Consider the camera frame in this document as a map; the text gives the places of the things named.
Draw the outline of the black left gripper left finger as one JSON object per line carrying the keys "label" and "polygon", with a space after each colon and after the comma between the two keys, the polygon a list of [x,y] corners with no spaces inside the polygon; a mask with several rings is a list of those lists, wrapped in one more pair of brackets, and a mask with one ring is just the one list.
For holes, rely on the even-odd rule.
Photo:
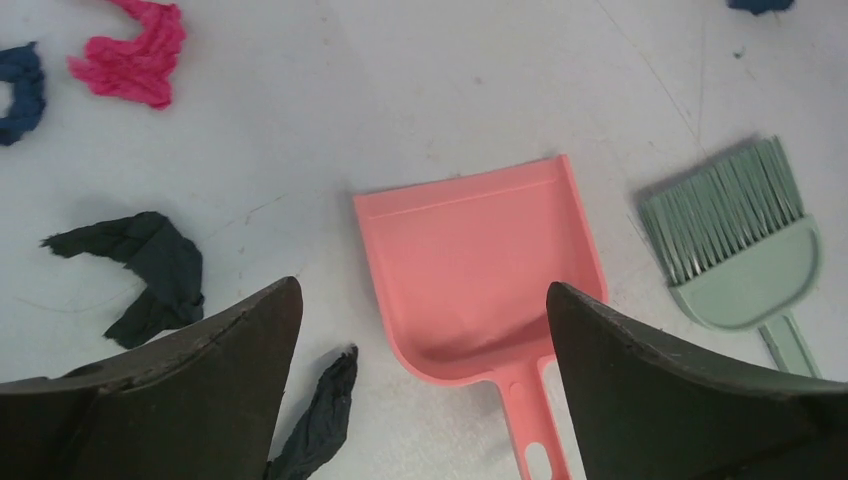
{"label": "black left gripper left finger", "polygon": [[260,479],[303,315],[283,278],[58,378],[1,387],[5,479]]}

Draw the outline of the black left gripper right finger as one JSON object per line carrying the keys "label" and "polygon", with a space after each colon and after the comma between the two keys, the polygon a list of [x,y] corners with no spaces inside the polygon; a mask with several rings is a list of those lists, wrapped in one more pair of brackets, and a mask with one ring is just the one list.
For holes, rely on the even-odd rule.
{"label": "black left gripper right finger", "polygon": [[847,387],[730,358],[551,284],[546,309],[591,479],[843,479]]}

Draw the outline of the black twisted paper scrap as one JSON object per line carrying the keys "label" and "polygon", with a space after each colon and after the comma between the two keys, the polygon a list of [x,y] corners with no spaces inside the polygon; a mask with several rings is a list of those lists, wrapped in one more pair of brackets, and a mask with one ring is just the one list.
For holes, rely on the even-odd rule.
{"label": "black twisted paper scrap", "polygon": [[319,377],[312,399],[278,456],[267,462],[266,479],[307,480],[347,440],[359,349],[352,344]]}

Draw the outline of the green hand brush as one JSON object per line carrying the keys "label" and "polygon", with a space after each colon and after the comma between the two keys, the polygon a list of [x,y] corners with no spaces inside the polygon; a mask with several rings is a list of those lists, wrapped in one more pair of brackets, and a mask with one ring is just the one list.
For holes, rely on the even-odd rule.
{"label": "green hand brush", "polygon": [[779,137],[718,157],[642,199],[638,214],[690,320],[757,329],[780,371],[820,377],[792,309],[816,286],[823,247]]}

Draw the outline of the pink plastic dustpan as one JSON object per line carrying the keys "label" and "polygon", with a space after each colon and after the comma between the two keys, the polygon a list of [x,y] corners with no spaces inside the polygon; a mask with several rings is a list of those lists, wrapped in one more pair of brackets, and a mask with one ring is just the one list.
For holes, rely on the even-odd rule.
{"label": "pink plastic dustpan", "polygon": [[570,475],[543,374],[554,360],[546,298],[607,281],[565,155],[353,199],[388,342],[419,378],[499,391],[519,474],[541,445]]}

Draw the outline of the magenta paper scrap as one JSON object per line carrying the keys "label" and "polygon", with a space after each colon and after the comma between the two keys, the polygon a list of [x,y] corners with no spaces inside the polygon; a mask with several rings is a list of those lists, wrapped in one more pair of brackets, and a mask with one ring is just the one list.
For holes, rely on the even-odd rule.
{"label": "magenta paper scrap", "polygon": [[187,37],[182,10],[174,3],[153,1],[116,0],[113,4],[137,21],[142,31],[130,40],[90,38],[82,56],[67,58],[69,73],[95,95],[167,109],[173,101],[170,76]]}

